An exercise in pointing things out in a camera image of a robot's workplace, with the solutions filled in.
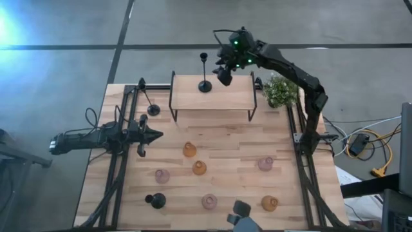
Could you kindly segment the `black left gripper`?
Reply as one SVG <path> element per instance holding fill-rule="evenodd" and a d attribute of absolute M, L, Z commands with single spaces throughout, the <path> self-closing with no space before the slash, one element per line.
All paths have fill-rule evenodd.
<path fill-rule="evenodd" d="M 147 115 L 142 114 L 138 121 L 132 119 L 130 121 L 130 125 L 127 128 L 127 142 L 130 144 L 135 142 L 138 143 L 137 153 L 140 157 L 145 157 L 146 155 L 144 148 L 146 144 L 150 144 L 164 135 L 162 131 L 149 128 L 148 134 L 150 135 L 150 137 L 147 141 L 147 133 L 145 132 L 147 129 L 147 120 Z"/>

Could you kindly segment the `tall black candlestick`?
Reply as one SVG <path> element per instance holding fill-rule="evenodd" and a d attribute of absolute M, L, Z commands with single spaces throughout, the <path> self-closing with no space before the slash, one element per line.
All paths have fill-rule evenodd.
<path fill-rule="evenodd" d="M 146 99 L 147 99 L 147 101 L 148 101 L 148 103 L 149 103 L 149 106 L 147 107 L 147 113 L 148 113 L 150 116 L 156 116 L 156 115 L 158 115 L 158 114 L 160 113 L 160 107 L 159 107 L 159 105 L 157 105 L 157 104 L 153 104 L 153 103 L 151 102 L 151 100 L 149 99 L 149 97 L 148 97 L 148 95 L 147 95 L 147 92 L 146 92 L 146 90 L 147 90 L 147 85 L 146 85 L 145 79 L 144 79 L 143 77 L 141 77 L 141 78 L 139 79 L 138 89 L 139 89 L 141 92 L 144 93 L 144 95 L 145 95 L 145 97 L 146 97 Z"/>
<path fill-rule="evenodd" d="M 205 52 L 200 54 L 200 59 L 203 64 L 203 80 L 199 83 L 198 89 L 199 91 L 203 93 L 207 93 L 212 90 L 212 83 L 206 80 L 206 74 L 205 74 L 205 63 L 207 61 L 207 57 L 208 55 Z"/>

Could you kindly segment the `black aluminium table frame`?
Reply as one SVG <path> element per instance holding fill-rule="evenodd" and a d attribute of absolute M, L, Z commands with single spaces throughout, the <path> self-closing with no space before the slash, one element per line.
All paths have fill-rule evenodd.
<path fill-rule="evenodd" d="M 227 214 L 236 200 L 242 200 L 251 205 L 252 218 L 264 229 L 307 228 L 286 108 L 270 108 L 256 92 L 257 109 L 251 121 L 247 111 L 230 110 L 180 110 L 174 121 L 170 91 L 154 86 L 147 92 L 151 102 L 161 108 L 148 124 L 164 135 L 146 148 L 145 157 L 138 156 L 136 145 L 130 147 L 124 184 L 109 202 L 106 224 L 130 230 L 227 229 Z M 110 84 L 101 122 L 110 121 L 114 107 L 121 103 L 137 115 L 145 113 L 149 105 L 143 93 L 125 96 L 123 84 Z M 183 155 L 186 142 L 196 146 L 194 157 Z M 258 168 L 258 160 L 265 157 L 274 160 L 270 171 Z M 197 160 L 207 165 L 203 175 L 192 172 Z M 169 171 L 167 183 L 156 182 L 158 169 Z M 146 195 L 155 193 L 166 197 L 161 209 L 145 202 Z M 212 210 L 201 204 L 206 194 L 218 199 Z M 266 195 L 279 200 L 273 212 L 261 206 Z"/>

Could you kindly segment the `black side stand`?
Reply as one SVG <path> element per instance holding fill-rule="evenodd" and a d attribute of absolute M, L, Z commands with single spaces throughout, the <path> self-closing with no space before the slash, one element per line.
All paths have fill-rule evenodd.
<path fill-rule="evenodd" d="M 0 129 L 0 157 L 1 156 L 30 161 L 44 168 L 49 168 L 52 164 L 52 159 L 42 158 L 38 155 L 23 151 L 10 134 L 3 129 Z"/>

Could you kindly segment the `black desk bar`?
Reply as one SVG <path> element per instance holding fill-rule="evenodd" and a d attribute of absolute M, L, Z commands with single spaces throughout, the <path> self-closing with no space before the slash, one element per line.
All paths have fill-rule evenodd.
<path fill-rule="evenodd" d="M 382 193 L 385 189 L 399 190 L 399 174 L 364 180 L 341 186 L 343 198 L 362 197 Z"/>

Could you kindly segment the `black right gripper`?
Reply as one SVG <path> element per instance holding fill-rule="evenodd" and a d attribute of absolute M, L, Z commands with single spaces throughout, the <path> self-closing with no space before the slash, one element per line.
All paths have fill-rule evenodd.
<path fill-rule="evenodd" d="M 217 74 L 218 80 L 224 86 L 229 86 L 232 82 L 231 72 L 235 72 L 239 68 L 244 69 L 248 64 L 248 59 L 229 46 L 222 46 L 218 50 L 218 57 L 220 59 L 215 62 L 218 68 L 212 72 Z"/>

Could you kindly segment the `black equipment case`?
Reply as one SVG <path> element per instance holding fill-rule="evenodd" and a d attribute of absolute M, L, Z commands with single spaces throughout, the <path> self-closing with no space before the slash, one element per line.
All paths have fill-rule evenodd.
<path fill-rule="evenodd" d="M 382 232 L 412 232 L 412 198 L 384 190 Z"/>

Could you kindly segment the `short black candlestick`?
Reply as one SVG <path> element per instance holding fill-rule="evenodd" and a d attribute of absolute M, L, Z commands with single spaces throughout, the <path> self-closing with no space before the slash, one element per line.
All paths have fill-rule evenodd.
<path fill-rule="evenodd" d="M 145 202 L 150 204 L 155 209 L 161 209 L 165 206 L 166 197 L 163 193 L 155 193 L 154 195 L 146 195 Z"/>

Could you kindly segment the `wooden shelf with black legs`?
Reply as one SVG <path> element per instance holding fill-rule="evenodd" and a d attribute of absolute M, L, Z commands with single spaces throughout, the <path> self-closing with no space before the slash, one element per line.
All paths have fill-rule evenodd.
<path fill-rule="evenodd" d="M 212 90 L 207 93 L 198 89 L 204 77 L 212 84 Z M 177 75 L 172 72 L 170 88 L 169 109 L 174 121 L 180 110 L 247 111 L 251 121 L 258 106 L 254 72 L 235 75 L 230 86 L 220 83 L 216 75 Z"/>

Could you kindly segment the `potted green plant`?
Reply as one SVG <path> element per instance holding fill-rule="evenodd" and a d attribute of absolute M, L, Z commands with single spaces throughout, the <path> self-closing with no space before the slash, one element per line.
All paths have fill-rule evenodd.
<path fill-rule="evenodd" d="M 271 108 L 295 104 L 299 99 L 298 86 L 280 74 L 271 73 L 263 83 L 263 95 Z"/>

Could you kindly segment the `pink ribbed glass candle holder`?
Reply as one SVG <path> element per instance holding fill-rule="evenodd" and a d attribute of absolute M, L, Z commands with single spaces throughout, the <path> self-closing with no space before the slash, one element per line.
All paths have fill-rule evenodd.
<path fill-rule="evenodd" d="M 257 166 L 261 171 L 270 171 L 273 167 L 273 161 L 272 157 L 261 158 L 258 160 Z"/>
<path fill-rule="evenodd" d="M 170 173 L 166 169 L 158 169 L 155 171 L 154 177 L 157 183 L 165 184 L 170 179 Z"/>
<path fill-rule="evenodd" d="M 207 210 L 214 209 L 218 204 L 218 199 L 213 194 L 206 194 L 201 199 L 202 206 Z"/>

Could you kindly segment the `amber ribbed glass candle holder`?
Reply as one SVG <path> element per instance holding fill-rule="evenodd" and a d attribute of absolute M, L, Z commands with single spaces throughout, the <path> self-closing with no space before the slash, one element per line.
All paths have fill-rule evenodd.
<path fill-rule="evenodd" d="M 266 195 L 261 199 L 261 206 L 265 211 L 273 212 L 276 210 L 279 200 L 271 195 Z"/>
<path fill-rule="evenodd" d="M 203 175 L 206 173 L 206 171 L 207 171 L 207 165 L 202 160 L 197 160 L 192 165 L 192 172 L 195 175 Z"/>
<path fill-rule="evenodd" d="M 196 155 L 197 149 L 191 142 L 186 142 L 183 147 L 183 155 L 186 157 L 194 157 Z"/>

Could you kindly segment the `grey monitor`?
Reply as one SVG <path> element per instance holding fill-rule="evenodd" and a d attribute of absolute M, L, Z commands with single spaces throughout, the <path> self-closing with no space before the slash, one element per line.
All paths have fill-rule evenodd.
<path fill-rule="evenodd" d="M 402 104 L 399 189 L 412 198 L 412 103 Z"/>

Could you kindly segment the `black power adapter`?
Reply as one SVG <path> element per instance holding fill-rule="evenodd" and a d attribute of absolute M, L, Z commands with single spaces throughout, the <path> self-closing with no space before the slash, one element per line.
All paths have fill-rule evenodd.
<path fill-rule="evenodd" d="M 370 136 L 364 133 L 360 133 L 355 136 L 355 140 L 350 144 L 348 154 L 357 157 L 359 156 L 370 140 Z"/>

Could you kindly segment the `white papers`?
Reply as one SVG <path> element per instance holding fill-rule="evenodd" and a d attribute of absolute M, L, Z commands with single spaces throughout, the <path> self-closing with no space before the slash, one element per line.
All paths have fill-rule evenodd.
<path fill-rule="evenodd" d="M 361 179 L 335 166 L 341 186 L 361 182 Z M 379 194 L 362 197 L 345 198 L 344 204 L 349 221 L 366 222 L 374 220 L 382 222 L 383 197 Z"/>

